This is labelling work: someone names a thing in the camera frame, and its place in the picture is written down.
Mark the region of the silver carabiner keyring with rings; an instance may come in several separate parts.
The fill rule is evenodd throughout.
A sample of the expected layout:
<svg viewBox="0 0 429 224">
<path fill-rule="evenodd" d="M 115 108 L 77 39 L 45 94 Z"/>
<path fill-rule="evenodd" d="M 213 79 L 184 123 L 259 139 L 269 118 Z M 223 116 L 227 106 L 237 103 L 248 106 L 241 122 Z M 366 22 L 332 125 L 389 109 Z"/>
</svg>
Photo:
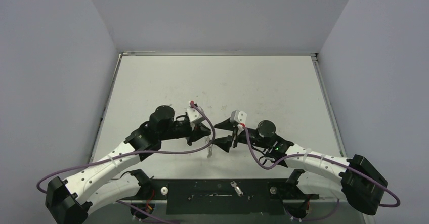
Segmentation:
<svg viewBox="0 0 429 224">
<path fill-rule="evenodd" d="M 205 141 L 208 145 L 207 149 L 207 159 L 211 158 L 213 156 L 213 144 L 212 144 L 212 138 L 210 136 L 205 137 Z"/>
</svg>

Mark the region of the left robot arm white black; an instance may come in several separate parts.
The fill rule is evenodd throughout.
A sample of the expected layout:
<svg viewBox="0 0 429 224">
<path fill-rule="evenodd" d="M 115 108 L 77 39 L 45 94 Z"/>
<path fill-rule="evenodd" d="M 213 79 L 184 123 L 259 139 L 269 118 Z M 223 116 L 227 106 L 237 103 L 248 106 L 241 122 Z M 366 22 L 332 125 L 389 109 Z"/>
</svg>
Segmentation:
<svg viewBox="0 0 429 224">
<path fill-rule="evenodd" d="M 45 206 L 56 223 L 84 223 L 90 214 L 112 202 L 150 195 L 150 179 L 143 171 L 134 170 L 117 180 L 114 177 L 152 154 L 175 154 L 162 151 L 162 141 L 185 138 L 190 145 L 215 135 L 212 122 L 193 101 L 178 117 L 171 106 L 161 105 L 99 161 L 50 173 L 36 187 L 45 194 Z"/>
</svg>

